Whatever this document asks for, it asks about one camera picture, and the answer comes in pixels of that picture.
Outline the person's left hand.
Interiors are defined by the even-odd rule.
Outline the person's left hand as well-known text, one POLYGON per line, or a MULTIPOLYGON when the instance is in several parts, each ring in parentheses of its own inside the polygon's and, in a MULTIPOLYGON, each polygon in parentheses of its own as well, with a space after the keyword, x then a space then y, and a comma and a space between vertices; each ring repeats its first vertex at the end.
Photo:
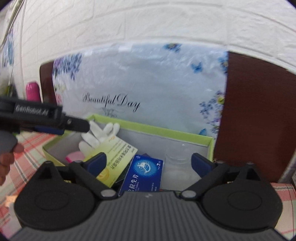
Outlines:
POLYGON ((9 153, 1 154, 1 166, 0 166, 0 185, 5 183, 6 176, 10 172, 11 165, 15 162, 15 154, 22 153, 24 147, 21 144, 17 144, 14 149, 9 153))

